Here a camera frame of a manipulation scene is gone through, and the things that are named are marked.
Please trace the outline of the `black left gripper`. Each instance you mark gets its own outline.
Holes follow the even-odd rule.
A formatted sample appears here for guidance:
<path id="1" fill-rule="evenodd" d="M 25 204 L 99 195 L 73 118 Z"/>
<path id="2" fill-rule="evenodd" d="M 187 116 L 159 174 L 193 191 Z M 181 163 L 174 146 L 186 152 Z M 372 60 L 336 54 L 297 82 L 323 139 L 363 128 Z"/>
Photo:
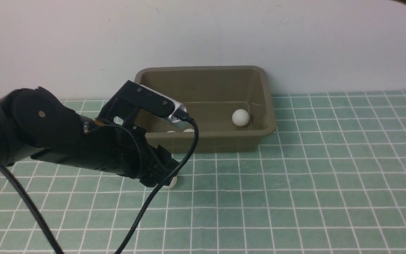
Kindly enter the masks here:
<path id="1" fill-rule="evenodd" d="M 167 149 L 148 144 L 139 128 L 98 125 L 94 120 L 82 120 L 81 125 L 80 168 L 140 180 L 153 188 L 179 165 Z"/>

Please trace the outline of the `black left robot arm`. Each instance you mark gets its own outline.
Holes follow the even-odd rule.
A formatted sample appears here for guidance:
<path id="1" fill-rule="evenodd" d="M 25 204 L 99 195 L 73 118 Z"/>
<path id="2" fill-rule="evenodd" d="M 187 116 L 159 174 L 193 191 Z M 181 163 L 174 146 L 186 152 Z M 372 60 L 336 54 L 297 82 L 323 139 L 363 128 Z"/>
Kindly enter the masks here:
<path id="1" fill-rule="evenodd" d="M 106 172 L 155 187 L 178 161 L 162 146 L 153 147 L 134 119 L 140 109 L 119 113 L 124 102 L 113 97 L 92 119 L 66 107 L 44 88 L 17 89 L 0 99 L 0 163 L 26 158 Z"/>

